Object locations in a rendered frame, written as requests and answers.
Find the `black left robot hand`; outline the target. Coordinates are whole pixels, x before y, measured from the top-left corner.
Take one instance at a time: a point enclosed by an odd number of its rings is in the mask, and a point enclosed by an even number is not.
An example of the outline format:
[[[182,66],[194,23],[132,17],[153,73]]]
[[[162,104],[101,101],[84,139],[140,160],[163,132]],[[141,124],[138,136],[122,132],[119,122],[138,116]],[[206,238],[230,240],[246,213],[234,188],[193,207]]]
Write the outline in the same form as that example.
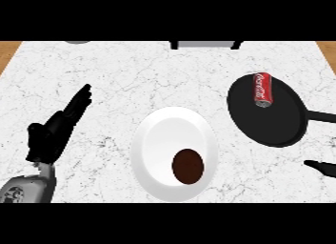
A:
[[[91,103],[91,86],[85,84],[73,95],[66,108],[57,111],[44,124],[31,123],[28,131],[28,154],[25,160],[51,165],[57,160],[76,122]]]

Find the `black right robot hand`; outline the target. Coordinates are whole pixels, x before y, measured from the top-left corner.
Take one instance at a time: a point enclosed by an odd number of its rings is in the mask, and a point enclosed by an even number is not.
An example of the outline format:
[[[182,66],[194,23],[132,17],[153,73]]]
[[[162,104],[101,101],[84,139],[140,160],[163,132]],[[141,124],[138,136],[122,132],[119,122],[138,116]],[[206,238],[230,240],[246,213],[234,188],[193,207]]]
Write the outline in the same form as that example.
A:
[[[305,160],[303,164],[321,172],[324,176],[336,178],[336,164]]]

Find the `black frying pan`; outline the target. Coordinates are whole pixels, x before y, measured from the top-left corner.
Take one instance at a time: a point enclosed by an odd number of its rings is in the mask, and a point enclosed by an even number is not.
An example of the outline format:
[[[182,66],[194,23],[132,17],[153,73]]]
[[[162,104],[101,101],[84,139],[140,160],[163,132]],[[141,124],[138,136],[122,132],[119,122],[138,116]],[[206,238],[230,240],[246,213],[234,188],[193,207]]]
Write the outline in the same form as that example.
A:
[[[263,146],[293,145],[309,120],[336,123],[336,114],[308,111],[290,86],[271,78],[272,104],[260,108],[253,100],[253,75],[243,75],[228,88],[228,114],[244,135]]]

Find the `white oval plate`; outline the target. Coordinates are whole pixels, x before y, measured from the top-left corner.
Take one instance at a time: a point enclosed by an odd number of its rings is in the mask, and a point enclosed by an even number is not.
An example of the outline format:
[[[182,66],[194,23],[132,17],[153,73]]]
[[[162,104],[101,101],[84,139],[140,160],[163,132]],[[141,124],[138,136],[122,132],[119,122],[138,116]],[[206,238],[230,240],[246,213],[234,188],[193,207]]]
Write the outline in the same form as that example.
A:
[[[172,173],[172,158],[191,150],[202,159],[202,176],[184,184]],[[168,202],[185,201],[204,190],[216,171],[215,133],[203,117],[182,107],[165,107],[141,120],[131,143],[131,166],[147,193]]]

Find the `red soda can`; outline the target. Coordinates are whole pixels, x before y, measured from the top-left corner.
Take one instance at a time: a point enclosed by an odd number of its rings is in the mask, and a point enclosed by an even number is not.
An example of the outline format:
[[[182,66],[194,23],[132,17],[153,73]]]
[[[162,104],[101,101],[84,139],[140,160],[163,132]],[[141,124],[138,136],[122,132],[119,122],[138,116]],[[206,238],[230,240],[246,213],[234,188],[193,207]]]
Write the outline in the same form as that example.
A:
[[[272,104],[271,75],[266,72],[253,75],[253,99],[260,108],[268,108]]]

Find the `dark brown can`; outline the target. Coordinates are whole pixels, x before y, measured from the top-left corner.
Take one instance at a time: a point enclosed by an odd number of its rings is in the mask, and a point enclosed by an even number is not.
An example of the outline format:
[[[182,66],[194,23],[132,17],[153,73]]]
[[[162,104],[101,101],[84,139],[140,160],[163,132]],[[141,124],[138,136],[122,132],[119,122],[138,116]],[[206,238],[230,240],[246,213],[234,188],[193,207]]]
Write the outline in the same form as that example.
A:
[[[175,179],[185,185],[194,184],[203,173],[203,163],[199,153],[191,149],[182,149],[171,161],[171,170]]]

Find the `grey appliance with black legs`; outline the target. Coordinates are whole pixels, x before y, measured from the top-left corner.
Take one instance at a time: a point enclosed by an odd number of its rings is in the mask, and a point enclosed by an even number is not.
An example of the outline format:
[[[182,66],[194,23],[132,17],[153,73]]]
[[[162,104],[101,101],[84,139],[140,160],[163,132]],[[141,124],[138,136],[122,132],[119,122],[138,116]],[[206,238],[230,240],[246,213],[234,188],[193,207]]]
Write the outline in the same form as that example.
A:
[[[169,48],[178,50],[179,48],[230,48],[237,50],[241,41],[169,41]]]

